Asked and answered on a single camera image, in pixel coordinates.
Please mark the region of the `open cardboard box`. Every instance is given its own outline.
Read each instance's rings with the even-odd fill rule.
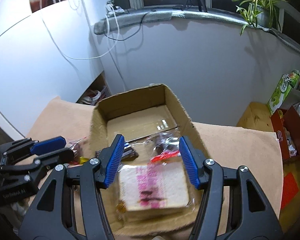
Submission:
[[[125,141],[145,138],[149,135],[178,127],[180,135],[187,135],[193,146],[207,150],[193,126],[190,117],[174,93],[165,85],[153,85],[111,96],[99,102],[94,109],[90,127],[90,149],[94,153],[108,147],[116,134],[122,134]],[[138,151],[139,157],[131,162],[148,162],[146,152]],[[116,185],[102,191],[102,199],[111,229],[116,235],[141,236],[155,232],[168,232],[182,228],[195,221],[202,192],[188,188],[194,196],[191,208],[180,209],[174,214],[124,222],[116,212]]]
[[[291,106],[288,110],[281,109],[283,117],[280,118],[278,109],[271,116],[271,122],[277,138],[279,139],[280,149],[282,154],[282,161],[287,160],[300,160],[300,116],[295,110],[294,106]],[[291,135],[291,138],[296,146],[298,155],[290,157],[287,144],[287,138],[283,127],[285,127]]]
[[[170,110],[172,104],[167,102],[166,105],[168,105],[169,112],[172,113],[174,117],[175,112]],[[39,141],[60,135],[69,140],[88,137],[90,134],[90,120],[94,109],[94,106],[70,103],[60,100],[60,98],[57,97],[48,103],[26,136]],[[240,165],[249,167],[253,176],[257,179],[262,190],[269,199],[274,212],[277,217],[279,217],[283,171],[280,146],[275,133],[195,122],[193,122],[193,125],[196,127],[200,137],[204,141],[204,145],[209,152],[209,157],[216,160],[224,167],[233,169],[237,169]],[[94,152],[90,151],[89,144],[90,138],[86,138],[82,142],[83,157],[92,158],[94,156]],[[35,157],[36,155],[32,155],[18,164],[31,164]],[[41,180],[39,188],[45,182],[48,175]],[[102,194],[103,196],[108,196],[104,191],[102,191]],[[218,230],[219,235],[226,231],[229,210],[229,187],[224,188],[224,197],[225,199],[222,205],[220,226]],[[31,204],[33,199],[34,196],[30,198],[29,204]],[[173,230],[173,228],[180,226],[180,221],[183,222],[183,224],[188,223],[194,218],[198,210],[198,205],[196,204],[194,215],[192,217],[191,214],[186,214],[184,217],[173,217],[172,219],[166,217],[164,224],[168,224],[167,228],[159,225],[158,221],[148,221],[145,229],[142,228],[140,234],[138,234],[138,232],[133,231],[133,229],[125,228],[124,230],[121,230],[122,225],[117,222],[116,214],[113,212],[113,209],[108,207],[112,200],[112,196],[110,196],[110,199],[103,198],[103,202],[106,204],[105,206],[107,208],[107,217],[111,222],[111,227],[114,229],[113,232],[120,233],[120,231],[123,231],[123,233],[126,233],[126,231],[128,231],[128,234],[136,236],[143,234],[144,231],[155,233],[158,230],[161,230],[162,232],[167,233],[160,233],[159,235],[164,239],[169,240],[187,240],[189,238],[192,229],[191,225],[173,232],[168,232],[168,230]],[[82,221],[80,190],[74,192],[74,207],[78,233],[84,235],[85,231]],[[152,239],[153,235],[154,234],[151,234],[142,239]],[[123,234],[122,236],[119,236],[118,234],[115,234],[115,239],[136,240],[141,238],[127,237],[123,236]]]

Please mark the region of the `metal screw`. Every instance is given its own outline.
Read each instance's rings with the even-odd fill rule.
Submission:
[[[247,172],[249,169],[246,166],[240,166],[240,171]]]
[[[56,167],[55,167],[56,171],[62,171],[63,170],[63,165],[62,164],[58,164]]]
[[[92,165],[96,165],[96,164],[99,163],[99,160],[98,160],[97,158],[93,158],[93,159],[91,159],[89,162],[90,162],[90,164],[92,164]]]
[[[29,175],[25,175],[23,178],[25,179],[25,181],[29,181],[30,180],[30,176]]]
[[[214,160],[212,160],[212,159],[206,159],[205,162],[206,162],[208,165],[213,165],[213,164],[214,164]]]

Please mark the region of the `bread slice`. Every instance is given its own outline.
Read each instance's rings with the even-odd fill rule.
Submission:
[[[183,208],[189,194],[182,162],[124,165],[119,172],[120,201],[127,211]]]

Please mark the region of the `beige table surface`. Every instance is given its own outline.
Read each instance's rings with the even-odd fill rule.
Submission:
[[[93,106],[69,103],[55,98],[42,111],[27,137],[40,141],[59,135],[67,140],[88,137],[93,108]],[[210,158],[221,166],[237,169],[240,165],[245,165],[251,170],[279,217],[283,171],[280,146],[275,133],[196,122],[194,125],[207,147]],[[33,157],[30,157],[22,163],[31,163],[32,159]],[[228,187],[225,187],[224,195],[219,234],[226,230],[229,207]],[[83,233],[82,217],[77,216],[77,209],[80,210],[80,206],[76,207],[78,232]],[[187,239],[190,231],[191,227],[187,227],[162,236],[166,240]]]

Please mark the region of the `potted plant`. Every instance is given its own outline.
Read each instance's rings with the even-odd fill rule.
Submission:
[[[244,29],[251,25],[257,28],[258,24],[265,28],[272,28],[274,19],[276,20],[277,29],[281,30],[280,23],[278,21],[277,11],[274,5],[278,1],[284,0],[232,0],[241,1],[237,7],[237,12],[240,12],[247,24],[243,25],[240,31],[240,35],[243,33]],[[244,3],[249,3],[248,10],[241,7]]]

